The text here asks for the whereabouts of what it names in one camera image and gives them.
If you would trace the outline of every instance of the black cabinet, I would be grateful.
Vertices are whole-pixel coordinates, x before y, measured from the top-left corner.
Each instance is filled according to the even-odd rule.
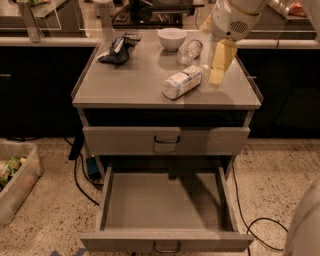
[[[320,137],[320,50],[239,49],[264,96],[252,137]]]
[[[0,136],[74,136],[71,92],[94,47],[1,47]]]

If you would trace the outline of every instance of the drawer handle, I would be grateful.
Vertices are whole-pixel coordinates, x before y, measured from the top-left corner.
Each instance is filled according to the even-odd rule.
[[[176,140],[168,140],[168,141],[158,140],[157,136],[154,136],[153,139],[154,139],[154,142],[160,143],[160,144],[178,144],[180,142],[180,136],[178,136]]]
[[[181,250],[181,243],[178,242],[178,247],[177,247],[177,249],[174,249],[174,250],[158,250],[157,243],[153,242],[153,250],[157,253],[177,253],[177,252],[180,252],[180,250]]]

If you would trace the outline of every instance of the open drawer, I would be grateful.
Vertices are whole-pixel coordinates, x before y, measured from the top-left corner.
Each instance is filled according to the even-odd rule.
[[[224,172],[216,159],[121,159],[107,168],[88,251],[242,252]]]

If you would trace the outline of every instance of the gray cabinet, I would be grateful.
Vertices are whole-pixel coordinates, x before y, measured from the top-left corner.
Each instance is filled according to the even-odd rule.
[[[238,231],[226,177],[259,92],[235,59],[218,88],[201,84],[171,101],[161,83],[183,66],[156,31],[137,32],[142,40],[127,63],[93,59],[73,93],[104,177],[96,229],[81,239],[89,251],[244,251],[253,237]],[[97,55],[120,33],[107,31]],[[193,38],[204,44],[205,64],[211,37],[188,31]]]

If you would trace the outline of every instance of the bottle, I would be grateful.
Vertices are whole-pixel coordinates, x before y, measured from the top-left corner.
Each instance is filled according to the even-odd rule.
[[[204,80],[208,69],[209,67],[207,65],[192,65],[170,76],[163,81],[163,94],[171,100],[179,98],[186,92],[198,86],[201,81]]]
[[[177,53],[178,62],[180,64],[188,64],[191,65],[192,61],[197,58],[201,51],[203,45],[201,41],[193,39],[186,45],[179,48]]]

